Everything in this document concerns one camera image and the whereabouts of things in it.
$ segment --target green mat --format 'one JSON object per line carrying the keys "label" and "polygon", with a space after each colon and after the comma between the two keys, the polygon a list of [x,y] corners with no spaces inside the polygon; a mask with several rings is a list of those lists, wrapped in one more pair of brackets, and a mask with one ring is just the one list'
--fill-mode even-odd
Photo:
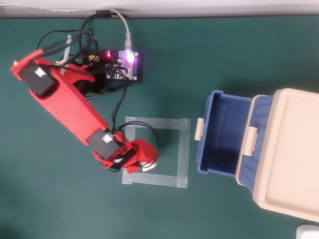
{"label": "green mat", "polygon": [[[144,54],[143,82],[118,114],[191,119],[188,188],[123,185],[28,93],[9,71],[45,33],[79,29],[82,19],[0,20],[0,238],[292,239],[301,219],[260,209],[234,178],[203,175],[195,162],[196,120],[215,89],[239,96],[293,87],[319,91],[319,17],[130,20]],[[119,20],[90,23],[103,48],[122,49]],[[66,39],[56,34],[44,45]],[[92,102],[111,122],[122,92]],[[137,136],[151,137],[146,129]],[[163,130],[163,173],[176,169],[178,135]]]}

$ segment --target white cable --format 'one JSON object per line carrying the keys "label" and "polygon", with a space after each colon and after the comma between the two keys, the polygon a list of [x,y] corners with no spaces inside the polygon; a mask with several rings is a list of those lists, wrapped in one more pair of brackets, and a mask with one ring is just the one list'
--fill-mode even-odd
{"label": "white cable", "polygon": [[52,12],[87,12],[87,11],[96,11],[96,10],[110,10],[114,13],[116,13],[119,18],[123,21],[126,29],[126,40],[125,40],[125,49],[131,50],[132,49],[132,42],[131,42],[131,33],[129,30],[129,26],[125,20],[125,18],[115,9],[112,8],[92,8],[92,9],[72,9],[72,10],[63,10],[63,9],[50,9],[45,7],[38,7],[38,6],[28,6],[24,4],[17,4],[17,3],[5,3],[1,2],[0,6],[18,6],[18,7],[24,7],[24,8],[31,8],[31,9],[37,9],[42,11],[52,11]]}

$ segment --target robotic arm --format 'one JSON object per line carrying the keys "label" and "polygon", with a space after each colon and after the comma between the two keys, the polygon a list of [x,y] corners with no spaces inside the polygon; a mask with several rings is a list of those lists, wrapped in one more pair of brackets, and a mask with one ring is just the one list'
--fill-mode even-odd
{"label": "robotic arm", "polygon": [[30,87],[30,94],[85,145],[93,147],[93,155],[106,168],[129,173],[138,172],[144,165],[153,164],[158,155],[154,147],[142,140],[129,142],[120,131],[111,132],[108,123],[78,89],[83,81],[95,78],[80,66],[69,64],[62,75],[60,69],[42,58],[39,49],[20,61],[11,71]]}

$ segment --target box handle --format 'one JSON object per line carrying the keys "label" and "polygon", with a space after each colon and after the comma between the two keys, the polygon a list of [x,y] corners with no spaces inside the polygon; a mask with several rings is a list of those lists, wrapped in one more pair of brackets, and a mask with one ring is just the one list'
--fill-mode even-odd
{"label": "box handle", "polygon": [[243,154],[253,156],[258,137],[258,128],[249,126],[246,133],[246,140],[243,147]]}
{"label": "box handle", "polygon": [[205,120],[203,118],[198,118],[196,132],[195,132],[195,140],[201,141],[201,138],[203,136],[203,131],[204,131],[204,125],[205,125]]}

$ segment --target transparent tape outline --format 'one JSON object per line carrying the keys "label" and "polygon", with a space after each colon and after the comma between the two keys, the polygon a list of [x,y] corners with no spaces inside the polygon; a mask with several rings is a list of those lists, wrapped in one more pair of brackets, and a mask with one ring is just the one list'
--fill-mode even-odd
{"label": "transparent tape outline", "polygon": [[[161,119],[141,117],[126,117],[125,119],[126,122],[131,122],[135,120],[148,123],[154,128],[179,130],[177,175],[168,176],[151,173],[129,174],[127,170],[124,169],[122,176],[122,184],[143,183],[177,188],[187,188],[190,119]],[[125,127],[125,136],[129,141],[135,139],[136,128],[144,128],[144,126],[129,125]]]}

